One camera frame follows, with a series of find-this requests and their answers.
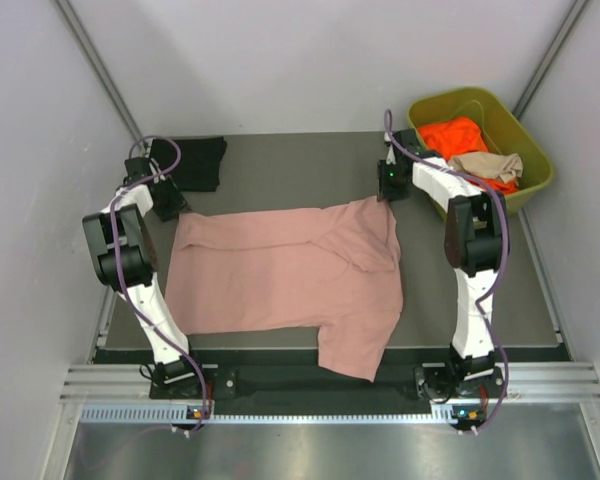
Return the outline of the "pink t shirt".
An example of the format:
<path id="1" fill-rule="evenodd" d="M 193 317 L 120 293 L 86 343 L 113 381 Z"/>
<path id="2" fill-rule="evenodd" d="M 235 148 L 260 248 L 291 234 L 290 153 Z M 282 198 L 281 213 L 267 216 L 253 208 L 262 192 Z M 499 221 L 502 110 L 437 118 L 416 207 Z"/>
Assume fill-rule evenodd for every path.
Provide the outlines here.
<path id="1" fill-rule="evenodd" d="M 314 328 L 322 368 L 373 381 L 404 305 L 400 258 L 394 214 L 374 197 L 189 213 L 176 228 L 165 298 L 188 335 Z"/>

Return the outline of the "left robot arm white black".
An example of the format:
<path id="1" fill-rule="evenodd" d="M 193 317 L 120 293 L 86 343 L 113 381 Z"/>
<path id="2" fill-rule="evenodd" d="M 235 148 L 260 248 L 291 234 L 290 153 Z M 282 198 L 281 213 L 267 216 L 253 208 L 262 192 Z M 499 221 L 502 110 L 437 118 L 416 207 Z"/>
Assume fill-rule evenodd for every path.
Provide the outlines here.
<path id="1" fill-rule="evenodd" d="M 154 359 L 150 380 L 196 396 L 206 387 L 207 374 L 193 360 L 188 338 L 166 305 L 157 254 L 144 221 L 152 210 L 171 218 L 187 202 L 150 159 L 130 158 L 125 169 L 127 176 L 107 207 L 82 219 L 91 262 L 100 283 L 126 301 L 149 340 Z"/>

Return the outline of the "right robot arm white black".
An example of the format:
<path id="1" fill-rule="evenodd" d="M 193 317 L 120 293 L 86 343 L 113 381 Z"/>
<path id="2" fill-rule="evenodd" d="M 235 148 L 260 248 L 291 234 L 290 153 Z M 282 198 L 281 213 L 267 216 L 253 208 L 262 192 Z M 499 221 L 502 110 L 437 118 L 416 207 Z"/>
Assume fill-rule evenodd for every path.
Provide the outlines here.
<path id="1" fill-rule="evenodd" d="M 415 187 L 443 209 L 444 252 L 457 282 L 457 320 L 445 369 L 425 370 L 421 392 L 432 398 L 467 396 L 499 381 L 492 326 L 493 290 L 508 254 L 504 198 L 491 195 L 423 149 L 413 129 L 386 132 L 387 156 L 377 165 L 378 196 L 396 201 Z"/>

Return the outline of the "folded black t shirt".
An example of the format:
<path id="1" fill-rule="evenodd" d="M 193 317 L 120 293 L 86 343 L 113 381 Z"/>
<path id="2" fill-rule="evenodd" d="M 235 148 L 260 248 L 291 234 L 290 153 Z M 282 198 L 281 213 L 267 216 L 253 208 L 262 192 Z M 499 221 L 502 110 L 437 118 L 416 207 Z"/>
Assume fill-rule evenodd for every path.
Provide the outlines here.
<path id="1" fill-rule="evenodd" d="M 183 192 L 215 192 L 220 185 L 221 161 L 227 150 L 223 137 L 174 139 L 181 160 L 168 176 Z"/>

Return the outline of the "orange t shirt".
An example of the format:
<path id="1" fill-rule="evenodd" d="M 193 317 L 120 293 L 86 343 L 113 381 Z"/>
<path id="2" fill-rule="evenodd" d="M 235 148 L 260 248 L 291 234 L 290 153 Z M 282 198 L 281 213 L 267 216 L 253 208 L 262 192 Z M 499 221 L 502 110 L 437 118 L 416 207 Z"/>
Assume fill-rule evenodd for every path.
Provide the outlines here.
<path id="1" fill-rule="evenodd" d="M 489 152 L 482 138 L 480 127 L 468 117 L 457 117 L 450 121 L 427 124 L 418 128 L 425 145 L 437 151 L 448 161 L 455 155 L 471 152 Z M 495 180 L 480 178 L 494 190 L 505 195 L 519 190 L 519 178 L 516 182 L 500 183 Z"/>

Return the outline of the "beige t shirt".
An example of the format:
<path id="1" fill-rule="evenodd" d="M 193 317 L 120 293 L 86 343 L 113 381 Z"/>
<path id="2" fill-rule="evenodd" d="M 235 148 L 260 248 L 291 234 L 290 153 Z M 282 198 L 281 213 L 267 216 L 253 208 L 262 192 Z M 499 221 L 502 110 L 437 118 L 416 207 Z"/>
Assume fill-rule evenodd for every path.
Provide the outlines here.
<path id="1" fill-rule="evenodd" d="M 453 156 L 448 165 L 455 171 L 500 183 L 516 182 L 524 171 L 522 159 L 518 154 L 471 152 Z"/>

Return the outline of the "olive green plastic bin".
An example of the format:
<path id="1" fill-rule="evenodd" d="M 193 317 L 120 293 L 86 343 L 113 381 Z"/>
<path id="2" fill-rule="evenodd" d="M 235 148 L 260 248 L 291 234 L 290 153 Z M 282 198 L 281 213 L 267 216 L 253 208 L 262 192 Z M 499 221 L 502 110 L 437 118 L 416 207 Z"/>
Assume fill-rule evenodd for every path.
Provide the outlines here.
<path id="1" fill-rule="evenodd" d="M 490 91 L 481 87 L 461 87 L 414 102 L 408 110 L 410 127 L 467 117 L 481 128 L 489 151 L 518 154 L 523 163 L 519 191 L 506 197 L 507 213 L 517 214 L 554 177 L 554 166 L 534 138 L 511 111 Z"/>

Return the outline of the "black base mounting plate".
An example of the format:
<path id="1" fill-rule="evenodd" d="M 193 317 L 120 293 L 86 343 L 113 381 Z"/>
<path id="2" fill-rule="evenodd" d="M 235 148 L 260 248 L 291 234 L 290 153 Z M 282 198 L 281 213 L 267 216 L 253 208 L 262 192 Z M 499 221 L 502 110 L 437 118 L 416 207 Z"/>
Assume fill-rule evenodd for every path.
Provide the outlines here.
<path id="1" fill-rule="evenodd" d="M 504 369 L 465 381 L 451 350 L 389 348 L 374 381 L 321 368 L 314 350 L 202 350 L 204 377 L 188 363 L 184 376 L 144 364 L 154 400 L 193 400 L 207 396 L 216 415 L 373 415 L 427 413 L 430 401 L 495 400 L 504 387 Z"/>

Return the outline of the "left aluminium corner post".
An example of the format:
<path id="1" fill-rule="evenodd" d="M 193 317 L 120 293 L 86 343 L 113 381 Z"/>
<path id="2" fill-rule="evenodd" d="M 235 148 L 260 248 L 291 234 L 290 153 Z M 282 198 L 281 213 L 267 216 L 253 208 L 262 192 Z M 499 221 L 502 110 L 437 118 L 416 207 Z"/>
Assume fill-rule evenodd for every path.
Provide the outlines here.
<path id="1" fill-rule="evenodd" d="M 51 4 L 74 39 L 126 130 L 134 140 L 140 139 L 143 136 L 142 131 L 72 2 L 51 0 Z"/>

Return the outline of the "aluminium corner post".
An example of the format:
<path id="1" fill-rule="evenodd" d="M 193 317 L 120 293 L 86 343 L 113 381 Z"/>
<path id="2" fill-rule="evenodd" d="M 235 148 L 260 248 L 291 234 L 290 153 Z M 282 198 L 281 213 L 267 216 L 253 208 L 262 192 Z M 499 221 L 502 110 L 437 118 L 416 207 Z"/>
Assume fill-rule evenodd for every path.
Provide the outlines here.
<path id="1" fill-rule="evenodd" d="M 140 139 L 143 136 L 142 131 L 72 2 L 51 0 L 51 4 L 74 39 L 126 130 L 134 140 Z"/>
<path id="2" fill-rule="evenodd" d="M 525 116 L 535 96 L 547 80 L 552 67 L 591 4 L 591 0 L 574 0 L 570 3 L 564 18 L 561 20 L 558 29 L 542 54 L 533 74 L 526 83 L 512 110 L 512 114 L 519 121 Z"/>

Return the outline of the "right aluminium corner post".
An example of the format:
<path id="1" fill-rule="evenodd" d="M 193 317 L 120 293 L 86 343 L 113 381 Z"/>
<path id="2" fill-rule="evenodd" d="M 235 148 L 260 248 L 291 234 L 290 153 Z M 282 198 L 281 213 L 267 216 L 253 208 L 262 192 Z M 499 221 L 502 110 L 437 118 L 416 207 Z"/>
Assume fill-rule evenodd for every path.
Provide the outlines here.
<path id="1" fill-rule="evenodd" d="M 574 0 L 570 3 L 564 18 L 561 20 L 558 29 L 542 54 L 533 74 L 526 83 L 512 110 L 512 114 L 519 121 L 525 116 L 535 96 L 547 80 L 552 67 L 591 4 L 591 0 Z"/>

